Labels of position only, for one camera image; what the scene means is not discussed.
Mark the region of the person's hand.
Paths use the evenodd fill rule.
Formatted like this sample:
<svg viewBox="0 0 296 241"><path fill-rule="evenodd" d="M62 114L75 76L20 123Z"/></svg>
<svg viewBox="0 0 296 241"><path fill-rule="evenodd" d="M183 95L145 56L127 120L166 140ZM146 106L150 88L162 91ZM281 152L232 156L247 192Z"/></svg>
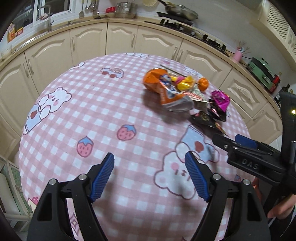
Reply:
<svg viewBox="0 0 296 241"><path fill-rule="evenodd" d="M283 201L273 207L267 214L267 218L278 218L285 219L292 212L293 207L296 203L295 195L291 194L286 197Z"/></svg>

